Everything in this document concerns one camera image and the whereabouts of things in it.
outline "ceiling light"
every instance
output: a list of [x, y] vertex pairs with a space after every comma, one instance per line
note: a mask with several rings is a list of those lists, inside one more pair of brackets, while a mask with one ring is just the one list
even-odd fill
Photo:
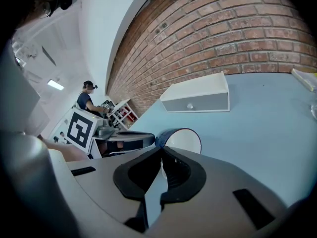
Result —
[[54, 87], [54, 88], [56, 88], [56, 89], [58, 89], [60, 91], [64, 89], [64, 87], [62, 85], [56, 83], [54, 80], [50, 80], [48, 82], [48, 85], [50, 85], [50, 86], [52, 86], [52, 87]]

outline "dark blue shirt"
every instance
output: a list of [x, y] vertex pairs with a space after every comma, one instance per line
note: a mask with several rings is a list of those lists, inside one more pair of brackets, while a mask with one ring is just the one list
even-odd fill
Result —
[[91, 111], [91, 110], [89, 110], [89, 109], [86, 107], [86, 103], [87, 103], [88, 101], [91, 101], [91, 103], [94, 104], [93, 101], [91, 100], [90, 96], [89, 96], [87, 93], [81, 93], [81, 94], [78, 96], [77, 103], [78, 103], [78, 105], [79, 105], [79, 107], [80, 107], [81, 109], [86, 110], [86, 111], [88, 111], [88, 112], [90, 112], [90, 113], [92, 113], [92, 114], [94, 114], [94, 115], [96, 115], [96, 116], [101, 117], [101, 115], [99, 114], [99, 112]]

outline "white drawer box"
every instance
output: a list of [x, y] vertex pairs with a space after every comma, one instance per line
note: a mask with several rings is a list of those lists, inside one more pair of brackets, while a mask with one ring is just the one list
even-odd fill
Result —
[[223, 72], [172, 84], [160, 97], [169, 113], [230, 111]]

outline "drawer knob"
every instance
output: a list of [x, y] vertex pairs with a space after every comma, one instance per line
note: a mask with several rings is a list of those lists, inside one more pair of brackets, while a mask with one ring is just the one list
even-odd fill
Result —
[[188, 108], [188, 109], [193, 109], [194, 106], [193, 106], [193, 104], [189, 103], [189, 104], [187, 104], [187, 108]]

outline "red brick wall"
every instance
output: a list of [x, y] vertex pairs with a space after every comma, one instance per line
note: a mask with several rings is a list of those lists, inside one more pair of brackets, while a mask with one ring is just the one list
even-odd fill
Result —
[[131, 23], [107, 93], [139, 114], [172, 84], [317, 67], [316, 45], [288, 0], [153, 0]]

